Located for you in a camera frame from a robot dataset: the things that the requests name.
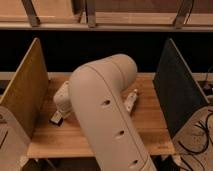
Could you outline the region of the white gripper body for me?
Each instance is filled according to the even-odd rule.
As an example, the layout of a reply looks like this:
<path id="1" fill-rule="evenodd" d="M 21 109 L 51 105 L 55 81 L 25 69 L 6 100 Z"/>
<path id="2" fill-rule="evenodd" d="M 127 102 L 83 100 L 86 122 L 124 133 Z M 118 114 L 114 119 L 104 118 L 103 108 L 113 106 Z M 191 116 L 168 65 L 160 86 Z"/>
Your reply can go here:
<path id="1" fill-rule="evenodd" d="M 56 91 L 53 97 L 57 111 L 62 115 L 63 118 L 67 118 L 70 115 L 72 109 L 68 88 L 69 82 L 65 81 Z"/>

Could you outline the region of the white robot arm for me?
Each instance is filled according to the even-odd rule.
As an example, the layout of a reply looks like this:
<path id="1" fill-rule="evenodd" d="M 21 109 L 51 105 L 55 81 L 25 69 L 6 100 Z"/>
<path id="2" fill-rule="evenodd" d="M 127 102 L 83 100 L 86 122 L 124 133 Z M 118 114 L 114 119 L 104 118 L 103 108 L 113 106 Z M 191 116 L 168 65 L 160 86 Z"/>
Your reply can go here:
<path id="1" fill-rule="evenodd" d="M 76 116 L 101 171 L 157 171 L 121 96 L 136 74 L 131 57 L 112 55 L 79 66 L 53 97 L 61 116 Z"/>

